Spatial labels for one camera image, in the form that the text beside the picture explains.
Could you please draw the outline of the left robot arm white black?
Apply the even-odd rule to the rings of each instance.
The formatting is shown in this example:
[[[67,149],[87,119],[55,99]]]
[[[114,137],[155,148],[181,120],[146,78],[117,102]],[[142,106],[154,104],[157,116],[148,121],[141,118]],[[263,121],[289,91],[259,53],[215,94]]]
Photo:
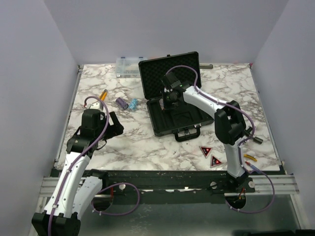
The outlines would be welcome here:
[[[35,213],[31,223],[39,236],[76,236],[81,218],[93,197],[109,189],[105,172],[92,170],[85,181],[82,176],[99,141],[107,141],[123,133],[124,127],[115,112],[105,114],[86,109],[81,125],[67,141],[63,170],[55,190],[42,213]]]

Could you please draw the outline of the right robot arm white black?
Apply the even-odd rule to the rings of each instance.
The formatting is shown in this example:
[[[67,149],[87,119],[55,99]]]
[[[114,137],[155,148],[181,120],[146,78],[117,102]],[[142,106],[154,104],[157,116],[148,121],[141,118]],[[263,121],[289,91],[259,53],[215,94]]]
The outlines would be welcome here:
[[[164,107],[173,106],[178,101],[191,104],[207,113],[214,119],[215,135],[224,144],[227,159],[227,189],[233,193],[244,187],[249,173],[244,166],[242,144],[245,138],[246,123],[244,117],[250,122],[253,120],[240,109],[236,101],[226,102],[215,98],[189,82],[181,82],[172,72],[161,79],[164,86]]]

